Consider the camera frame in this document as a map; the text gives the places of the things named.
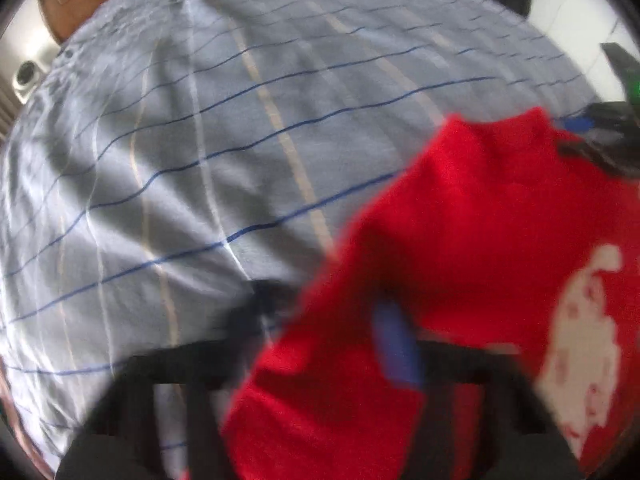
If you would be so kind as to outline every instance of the red cloth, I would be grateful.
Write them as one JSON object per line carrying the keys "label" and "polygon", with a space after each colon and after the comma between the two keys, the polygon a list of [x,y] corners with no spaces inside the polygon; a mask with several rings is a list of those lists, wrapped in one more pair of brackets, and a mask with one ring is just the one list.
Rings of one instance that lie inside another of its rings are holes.
{"label": "red cloth", "polygon": [[[383,296],[450,342],[515,345],[532,377],[546,359],[549,391],[575,381],[584,364],[562,346],[574,322],[596,320],[583,324],[583,335],[594,348],[601,340],[610,348],[602,334],[612,335],[619,358],[604,352],[603,379],[574,399],[586,415],[569,413],[563,424],[584,440],[577,424],[591,417],[580,461],[586,471],[600,463],[638,399],[640,202],[636,184],[558,156],[555,141],[566,138],[540,109],[493,124],[447,121],[351,224],[337,259],[304,293],[300,318],[236,395],[223,437],[240,478],[398,478],[424,397],[382,375],[370,318]],[[457,401],[462,478],[474,387],[459,389]]]}

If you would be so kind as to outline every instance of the white pattern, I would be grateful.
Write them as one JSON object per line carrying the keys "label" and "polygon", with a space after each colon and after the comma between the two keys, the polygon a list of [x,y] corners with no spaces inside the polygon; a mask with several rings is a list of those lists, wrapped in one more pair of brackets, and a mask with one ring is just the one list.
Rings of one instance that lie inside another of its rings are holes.
{"label": "white pattern", "polygon": [[578,458],[590,431],[607,423],[620,367],[616,323],[605,314],[604,284],[596,273],[621,268],[620,249],[604,244],[594,248],[587,265],[571,275],[552,319],[545,362],[536,381]]}

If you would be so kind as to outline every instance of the bed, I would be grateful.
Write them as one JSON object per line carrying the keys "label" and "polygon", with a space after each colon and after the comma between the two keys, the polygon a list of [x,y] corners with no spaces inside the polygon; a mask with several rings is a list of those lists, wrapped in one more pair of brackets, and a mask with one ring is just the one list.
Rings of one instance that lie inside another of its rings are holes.
{"label": "bed", "polygon": [[[51,476],[124,359],[212,336],[246,280],[304,285],[447,114],[561,120],[595,100],[491,0],[109,0],[1,157],[14,431]],[[160,394],[178,476],[179,403]]]}

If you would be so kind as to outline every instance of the wall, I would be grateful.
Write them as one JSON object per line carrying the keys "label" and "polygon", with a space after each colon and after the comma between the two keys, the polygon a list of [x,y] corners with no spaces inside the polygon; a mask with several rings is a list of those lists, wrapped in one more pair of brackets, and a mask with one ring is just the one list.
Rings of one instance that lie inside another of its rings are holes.
{"label": "wall", "polygon": [[636,59],[640,54],[607,0],[532,0],[529,21],[571,57],[601,99],[625,99],[600,44],[619,43]]}
{"label": "wall", "polygon": [[18,67],[30,59],[47,70],[59,50],[40,15],[38,0],[25,0],[0,38],[0,78],[11,84]]}

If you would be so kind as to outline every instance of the blue object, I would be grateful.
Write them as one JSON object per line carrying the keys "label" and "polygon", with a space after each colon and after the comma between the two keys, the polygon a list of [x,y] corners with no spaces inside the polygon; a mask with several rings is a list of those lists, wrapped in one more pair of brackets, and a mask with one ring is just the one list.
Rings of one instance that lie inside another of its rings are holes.
{"label": "blue object", "polygon": [[570,117],[562,121],[562,127],[574,134],[583,134],[595,126],[592,119],[587,116]]}
{"label": "blue object", "polygon": [[378,303],[373,310],[373,339],[383,373],[402,386],[424,384],[420,353],[409,324],[393,302]]}

